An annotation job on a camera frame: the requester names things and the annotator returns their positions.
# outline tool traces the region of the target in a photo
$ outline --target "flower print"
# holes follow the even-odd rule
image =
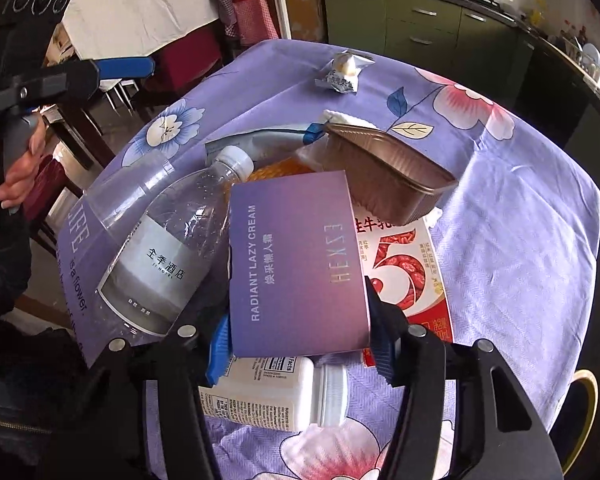
[[[150,150],[160,150],[166,158],[171,158],[180,146],[198,134],[198,121],[204,111],[204,108],[187,108],[184,99],[165,108],[131,139],[122,165],[130,166]]]
[[[480,121],[498,140],[513,136],[513,118],[503,107],[490,99],[445,77],[416,68],[425,79],[444,85],[433,99],[433,109],[456,128],[469,130]]]
[[[453,430],[443,423],[439,456],[451,456]],[[283,440],[280,455],[295,477],[263,472],[253,480],[377,480],[389,444],[381,451],[378,441],[362,423],[346,418],[337,428],[320,428],[315,424]],[[434,478],[441,478],[449,462],[436,463]]]

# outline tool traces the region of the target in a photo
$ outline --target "blue flower print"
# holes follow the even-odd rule
[[[171,158],[178,153],[180,146],[198,134],[198,121],[204,111],[204,108],[187,108],[184,99],[165,108],[131,139],[131,145],[122,158],[122,165],[131,166],[151,150],[160,150],[166,158]]]

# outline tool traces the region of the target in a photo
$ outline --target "white bottle cap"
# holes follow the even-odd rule
[[[347,370],[341,365],[323,365],[314,371],[314,394],[318,393],[314,422],[323,428],[339,426],[347,416],[349,391]]]
[[[249,175],[253,173],[253,161],[244,150],[238,146],[226,146],[222,149],[216,160],[226,164],[229,168],[235,171],[240,177],[240,180],[246,182]]]

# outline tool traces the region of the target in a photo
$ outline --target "gradient box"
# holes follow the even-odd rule
[[[365,283],[344,171],[235,184],[229,241],[237,357],[368,346]]]

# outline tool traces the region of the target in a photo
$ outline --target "red and white carton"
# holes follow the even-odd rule
[[[445,285],[424,219],[396,227],[358,205],[353,211],[362,269],[380,299],[398,305],[409,323],[453,342]],[[375,365],[368,348],[362,361],[365,366]]]

